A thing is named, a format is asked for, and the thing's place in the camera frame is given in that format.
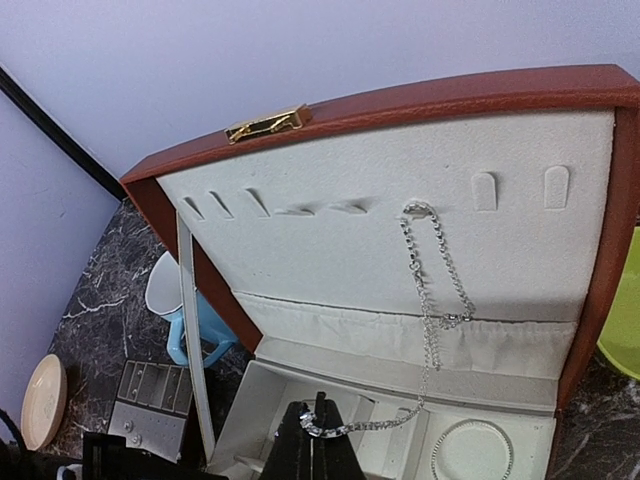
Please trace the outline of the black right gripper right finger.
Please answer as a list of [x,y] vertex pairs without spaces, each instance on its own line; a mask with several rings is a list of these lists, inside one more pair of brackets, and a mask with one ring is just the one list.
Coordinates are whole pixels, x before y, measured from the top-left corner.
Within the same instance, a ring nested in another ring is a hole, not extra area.
[[[327,399],[324,392],[316,395],[314,414],[314,425],[323,430],[337,428],[343,424],[335,402]],[[324,480],[365,478],[347,435],[313,441],[313,478]]]

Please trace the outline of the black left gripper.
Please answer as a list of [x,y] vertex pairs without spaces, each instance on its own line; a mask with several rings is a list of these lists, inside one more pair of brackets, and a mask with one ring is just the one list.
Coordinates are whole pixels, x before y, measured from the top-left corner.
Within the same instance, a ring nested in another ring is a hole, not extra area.
[[3,479],[198,479],[200,472],[145,450],[129,448],[120,436],[86,433],[82,458],[40,454],[26,441],[6,411],[1,422],[13,440],[1,443]]

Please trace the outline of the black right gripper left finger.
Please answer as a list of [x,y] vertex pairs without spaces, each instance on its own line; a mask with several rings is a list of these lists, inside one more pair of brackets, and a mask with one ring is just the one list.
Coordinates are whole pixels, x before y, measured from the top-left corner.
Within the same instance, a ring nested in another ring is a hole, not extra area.
[[311,437],[300,425],[300,416],[308,413],[304,402],[291,402],[277,429],[273,447],[260,480],[310,480]]

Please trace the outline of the brown jewelry tray insert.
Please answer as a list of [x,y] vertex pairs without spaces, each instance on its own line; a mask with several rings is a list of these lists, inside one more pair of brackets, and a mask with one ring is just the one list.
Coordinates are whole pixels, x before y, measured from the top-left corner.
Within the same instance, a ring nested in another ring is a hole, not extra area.
[[116,391],[108,433],[123,437],[128,447],[177,463],[191,401],[188,369],[128,360]]

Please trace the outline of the brown jewelry box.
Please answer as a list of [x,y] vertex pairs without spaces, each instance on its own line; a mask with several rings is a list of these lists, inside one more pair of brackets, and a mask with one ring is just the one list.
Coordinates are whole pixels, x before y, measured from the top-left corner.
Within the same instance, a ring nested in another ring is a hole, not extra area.
[[[545,479],[638,210],[639,83],[475,74],[244,121],[122,180],[179,266],[207,470],[291,402],[364,479]],[[316,395],[343,424],[314,425]]]

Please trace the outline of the beige round plate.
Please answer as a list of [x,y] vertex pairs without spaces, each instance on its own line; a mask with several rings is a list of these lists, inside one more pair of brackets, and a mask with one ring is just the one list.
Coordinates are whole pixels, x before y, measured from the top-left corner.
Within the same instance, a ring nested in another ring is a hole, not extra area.
[[46,447],[61,425],[67,400],[66,370],[55,354],[46,355],[36,366],[23,398],[20,427],[26,447]]

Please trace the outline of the green bowl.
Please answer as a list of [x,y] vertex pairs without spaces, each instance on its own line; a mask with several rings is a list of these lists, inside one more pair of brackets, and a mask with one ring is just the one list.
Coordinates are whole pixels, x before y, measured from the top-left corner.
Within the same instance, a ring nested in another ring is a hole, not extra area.
[[620,373],[639,380],[639,258],[629,256],[597,342]]

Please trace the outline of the black left corner post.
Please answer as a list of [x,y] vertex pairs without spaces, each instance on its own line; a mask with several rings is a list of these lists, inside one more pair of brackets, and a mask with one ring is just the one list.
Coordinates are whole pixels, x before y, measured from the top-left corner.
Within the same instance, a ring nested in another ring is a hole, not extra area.
[[4,68],[1,68],[1,92],[41,133],[103,190],[120,202],[126,198],[127,194],[119,181],[66,133]]

